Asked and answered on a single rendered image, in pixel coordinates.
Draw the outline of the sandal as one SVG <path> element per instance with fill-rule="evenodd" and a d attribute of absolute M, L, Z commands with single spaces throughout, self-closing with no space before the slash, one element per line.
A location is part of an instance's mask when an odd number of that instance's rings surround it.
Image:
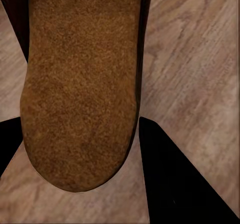
<path fill-rule="evenodd" d="M 151 0 L 1 0 L 27 61 L 20 119 L 49 183 L 86 192 L 126 161 L 141 106 Z"/>

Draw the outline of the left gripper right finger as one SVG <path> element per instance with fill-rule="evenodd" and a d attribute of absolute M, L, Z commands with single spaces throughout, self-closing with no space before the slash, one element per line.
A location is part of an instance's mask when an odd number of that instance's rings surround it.
<path fill-rule="evenodd" d="M 156 122 L 140 117 L 138 131 L 150 224 L 240 224 Z"/>

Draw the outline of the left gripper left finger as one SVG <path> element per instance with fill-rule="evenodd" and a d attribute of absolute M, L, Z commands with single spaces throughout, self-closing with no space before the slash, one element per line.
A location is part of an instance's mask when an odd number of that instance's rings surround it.
<path fill-rule="evenodd" d="M 0 177 L 23 141 L 22 135 L 21 117 L 0 122 Z"/>

